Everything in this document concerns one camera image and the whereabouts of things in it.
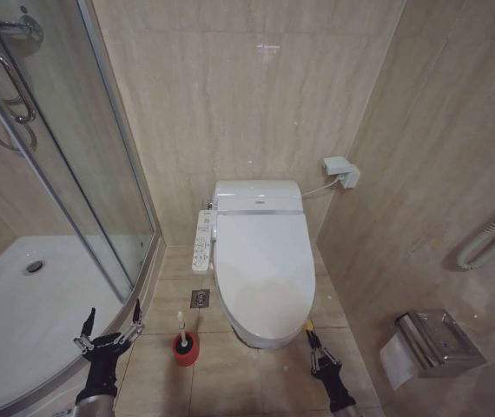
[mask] shower door handle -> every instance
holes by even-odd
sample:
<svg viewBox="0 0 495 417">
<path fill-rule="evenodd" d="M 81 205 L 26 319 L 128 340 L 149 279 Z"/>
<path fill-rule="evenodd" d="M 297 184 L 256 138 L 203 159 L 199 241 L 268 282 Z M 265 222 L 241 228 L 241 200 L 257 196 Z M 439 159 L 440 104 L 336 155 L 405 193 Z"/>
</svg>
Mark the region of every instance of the shower door handle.
<svg viewBox="0 0 495 417">
<path fill-rule="evenodd" d="M 12 81 L 12 85 L 14 85 L 14 88 L 16 89 L 16 92 L 18 93 L 19 97 L 22 98 L 23 105 L 25 106 L 27 111 L 26 115 L 14 115 L 14 120 L 16 120 L 16 122 L 20 124 L 27 124 L 33 121 L 36 118 L 36 112 L 33 110 L 33 106 L 30 103 L 30 99 L 26 96 L 23 87 L 21 86 L 20 82 L 17 79 L 17 75 L 15 74 L 14 69 L 10 65 L 9 60 L 1 52 L 0 52 L 0 63 L 3 65 L 4 72 L 6 72 L 6 75 Z"/>
</svg>

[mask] toilet paper roll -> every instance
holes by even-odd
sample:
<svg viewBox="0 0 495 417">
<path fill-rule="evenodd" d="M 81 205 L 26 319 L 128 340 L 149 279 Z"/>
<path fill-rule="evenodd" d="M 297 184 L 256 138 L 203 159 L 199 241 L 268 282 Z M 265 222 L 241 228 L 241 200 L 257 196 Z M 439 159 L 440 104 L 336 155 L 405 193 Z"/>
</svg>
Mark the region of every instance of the toilet paper roll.
<svg viewBox="0 0 495 417">
<path fill-rule="evenodd" d="M 419 369 L 399 332 L 380 350 L 379 355 L 393 389 L 400 388 L 402 384 L 417 376 Z"/>
</svg>

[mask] toilet lid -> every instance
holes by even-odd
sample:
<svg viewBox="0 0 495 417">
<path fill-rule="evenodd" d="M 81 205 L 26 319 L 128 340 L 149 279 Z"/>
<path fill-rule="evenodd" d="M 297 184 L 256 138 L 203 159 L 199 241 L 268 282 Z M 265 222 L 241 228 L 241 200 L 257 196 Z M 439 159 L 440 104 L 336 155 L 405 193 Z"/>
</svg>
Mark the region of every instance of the toilet lid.
<svg viewBox="0 0 495 417">
<path fill-rule="evenodd" d="M 249 333 L 279 339 L 303 325 L 315 292 L 305 215 L 218 215 L 214 256 L 222 301 Z"/>
</svg>

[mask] shower enclosure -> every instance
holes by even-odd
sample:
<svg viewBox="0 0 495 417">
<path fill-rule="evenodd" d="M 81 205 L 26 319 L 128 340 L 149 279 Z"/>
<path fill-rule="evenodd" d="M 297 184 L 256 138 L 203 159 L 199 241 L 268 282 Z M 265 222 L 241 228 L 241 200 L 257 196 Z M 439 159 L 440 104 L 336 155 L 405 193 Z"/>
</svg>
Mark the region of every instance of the shower enclosure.
<svg viewBox="0 0 495 417">
<path fill-rule="evenodd" d="M 100 39 L 86 0 L 0 0 L 0 407 L 76 359 L 91 307 L 115 319 L 159 238 Z"/>
</svg>

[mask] stainless steel toilet paper holder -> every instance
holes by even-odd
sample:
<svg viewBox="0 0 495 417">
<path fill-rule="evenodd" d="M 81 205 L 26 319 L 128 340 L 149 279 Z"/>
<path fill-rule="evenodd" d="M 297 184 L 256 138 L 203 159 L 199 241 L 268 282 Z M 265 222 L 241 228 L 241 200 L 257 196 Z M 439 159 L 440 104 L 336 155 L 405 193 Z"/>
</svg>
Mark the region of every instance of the stainless steel toilet paper holder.
<svg viewBox="0 0 495 417">
<path fill-rule="evenodd" d="M 421 378 L 445 378 L 486 363 L 458 323 L 444 309 L 411 310 L 396 319 L 401 340 Z"/>
</svg>

